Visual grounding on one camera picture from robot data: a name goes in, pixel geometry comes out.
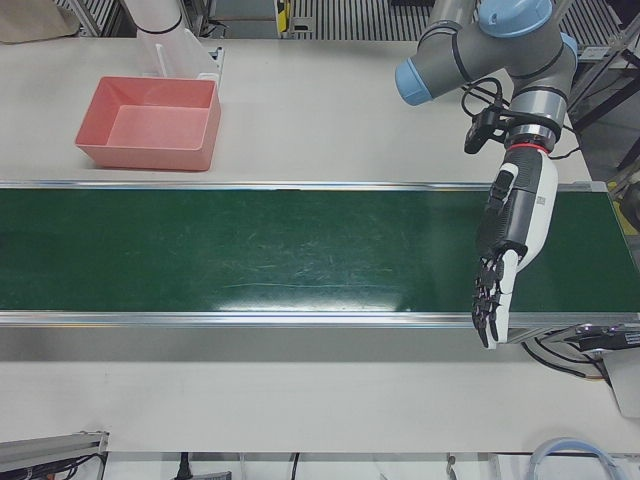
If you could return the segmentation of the robot hand white grey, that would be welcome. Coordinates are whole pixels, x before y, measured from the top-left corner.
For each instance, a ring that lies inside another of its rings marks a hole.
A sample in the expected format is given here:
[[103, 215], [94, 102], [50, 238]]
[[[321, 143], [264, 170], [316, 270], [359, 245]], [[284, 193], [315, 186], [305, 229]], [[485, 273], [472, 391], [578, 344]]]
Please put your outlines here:
[[545, 244], [557, 188], [557, 168], [546, 150], [525, 143], [506, 150], [476, 234], [480, 260], [471, 314], [487, 349], [507, 341], [516, 276]]

